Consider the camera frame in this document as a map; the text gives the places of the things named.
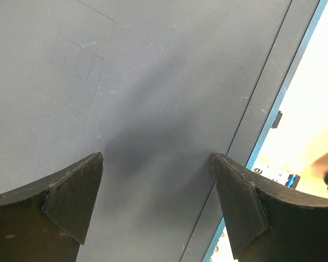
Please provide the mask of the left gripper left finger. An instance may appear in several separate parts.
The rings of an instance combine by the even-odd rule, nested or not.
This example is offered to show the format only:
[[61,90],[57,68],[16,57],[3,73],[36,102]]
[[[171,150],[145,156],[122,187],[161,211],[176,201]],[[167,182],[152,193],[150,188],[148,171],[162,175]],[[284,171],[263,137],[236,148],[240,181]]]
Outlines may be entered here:
[[76,261],[103,174],[103,156],[0,194],[0,261]]

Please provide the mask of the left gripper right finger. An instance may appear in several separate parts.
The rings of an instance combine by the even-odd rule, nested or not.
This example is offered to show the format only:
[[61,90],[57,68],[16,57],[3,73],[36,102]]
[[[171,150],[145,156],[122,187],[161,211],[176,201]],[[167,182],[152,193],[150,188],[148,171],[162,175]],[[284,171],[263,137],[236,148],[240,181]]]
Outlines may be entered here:
[[211,166],[239,261],[328,261],[328,199],[265,178],[228,156]]

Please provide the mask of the dark blue network switch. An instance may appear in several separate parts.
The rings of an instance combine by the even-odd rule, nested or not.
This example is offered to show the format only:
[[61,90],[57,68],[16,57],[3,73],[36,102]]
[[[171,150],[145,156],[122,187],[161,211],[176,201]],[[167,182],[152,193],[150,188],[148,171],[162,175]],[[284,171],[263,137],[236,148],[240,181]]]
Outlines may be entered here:
[[101,152],[78,261],[203,261],[325,1],[0,1],[0,193]]

